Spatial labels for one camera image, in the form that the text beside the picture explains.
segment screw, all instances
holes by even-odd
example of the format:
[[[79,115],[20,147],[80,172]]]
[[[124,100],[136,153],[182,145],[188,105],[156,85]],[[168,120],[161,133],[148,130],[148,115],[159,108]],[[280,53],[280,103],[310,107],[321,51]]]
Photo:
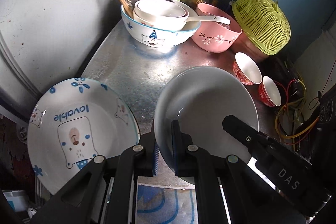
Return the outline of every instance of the screw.
[[[235,155],[230,155],[229,157],[227,157],[227,160],[232,163],[232,164],[235,164],[238,162],[238,157],[235,156]]]
[[[141,144],[134,145],[133,150],[135,152],[140,152],[141,150],[143,150],[143,146]]]
[[[190,152],[195,152],[195,151],[198,150],[198,146],[195,145],[195,144],[188,145],[188,150],[189,150]]]
[[[93,161],[94,161],[95,163],[99,164],[99,163],[101,163],[101,162],[104,161],[104,157],[103,157],[103,156],[100,156],[100,155],[95,156],[95,157],[93,158]]]

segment ceramic plate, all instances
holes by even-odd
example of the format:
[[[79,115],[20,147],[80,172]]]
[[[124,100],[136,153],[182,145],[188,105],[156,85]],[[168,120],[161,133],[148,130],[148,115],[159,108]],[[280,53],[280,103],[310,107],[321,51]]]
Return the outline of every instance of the ceramic plate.
[[[188,69],[172,78],[162,91],[154,115],[154,131],[160,152],[174,170],[171,122],[178,119],[183,133],[210,154],[251,159],[246,146],[226,133],[223,119],[235,115],[258,130],[258,115],[245,87],[230,73],[215,67]]]
[[[120,155],[138,140],[136,120],[113,90],[74,78],[53,86],[38,101],[27,142],[35,174],[55,194],[96,155]]]

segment yellow plastic basket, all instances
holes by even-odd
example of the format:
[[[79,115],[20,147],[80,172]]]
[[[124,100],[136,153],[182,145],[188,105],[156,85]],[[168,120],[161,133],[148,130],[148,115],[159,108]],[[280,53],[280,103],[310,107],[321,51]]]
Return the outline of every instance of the yellow plastic basket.
[[[287,18],[273,0],[237,0],[232,5],[237,22],[263,53],[274,55],[291,37]]]

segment white spoon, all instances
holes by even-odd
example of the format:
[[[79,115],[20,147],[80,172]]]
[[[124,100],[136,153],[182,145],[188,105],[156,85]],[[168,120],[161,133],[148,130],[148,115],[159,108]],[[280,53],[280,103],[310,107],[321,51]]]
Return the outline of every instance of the white spoon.
[[[229,25],[231,21],[226,17],[219,17],[219,16],[200,16],[200,17],[188,17],[187,22],[189,21],[215,21],[219,23],[224,23]]]

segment red and white bowl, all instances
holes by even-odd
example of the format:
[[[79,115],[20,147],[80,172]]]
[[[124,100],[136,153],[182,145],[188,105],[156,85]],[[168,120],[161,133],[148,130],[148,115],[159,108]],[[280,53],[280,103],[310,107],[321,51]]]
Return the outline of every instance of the red and white bowl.
[[[281,96],[278,87],[268,76],[264,76],[259,85],[259,96],[261,101],[270,107],[281,105]]]
[[[242,52],[237,52],[235,55],[233,72],[244,85],[260,84],[263,80],[257,64]]]

